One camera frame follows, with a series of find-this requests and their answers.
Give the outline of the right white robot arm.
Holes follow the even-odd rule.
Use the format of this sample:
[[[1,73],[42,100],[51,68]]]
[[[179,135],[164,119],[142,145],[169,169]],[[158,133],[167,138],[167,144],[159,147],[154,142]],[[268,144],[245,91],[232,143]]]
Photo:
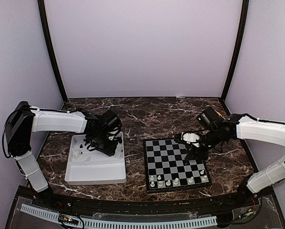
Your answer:
[[[202,113],[197,119],[203,126],[202,130],[182,132],[178,137],[186,145],[185,161],[210,159],[216,168],[226,169],[222,185],[235,184],[242,178],[239,192],[233,197],[236,206],[245,206],[252,194],[269,186],[280,194],[284,193],[285,122],[259,119],[249,114],[231,114],[223,118],[218,113]],[[247,165],[248,157],[243,150],[215,153],[217,145],[231,139],[248,144],[258,172],[249,174],[253,168]]]

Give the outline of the white chess queen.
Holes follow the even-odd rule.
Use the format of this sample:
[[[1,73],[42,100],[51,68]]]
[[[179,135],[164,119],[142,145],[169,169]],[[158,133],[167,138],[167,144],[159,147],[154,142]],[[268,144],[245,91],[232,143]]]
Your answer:
[[[180,185],[179,178],[176,178],[176,179],[173,181],[173,186],[176,187],[176,186],[179,186],[179,185]]]

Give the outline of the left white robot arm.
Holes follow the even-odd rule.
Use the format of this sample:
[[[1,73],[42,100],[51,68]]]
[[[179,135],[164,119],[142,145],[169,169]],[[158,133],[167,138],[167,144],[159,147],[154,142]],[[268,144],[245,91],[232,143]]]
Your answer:
[[[83,134],[89,147],[112,156],[120,143],[117,135],[121,128],[122,122],[112,110],[93,114],[82,109],[40,108],[20,101],[4,123],[1,147],[5,157],[15,159],[22,175],[39,193],[39,201],[45,207],[53,208],[57,197],[49,191],[51,187],[33,152],[34,136],[42,136],[45,142],[51,132]]]

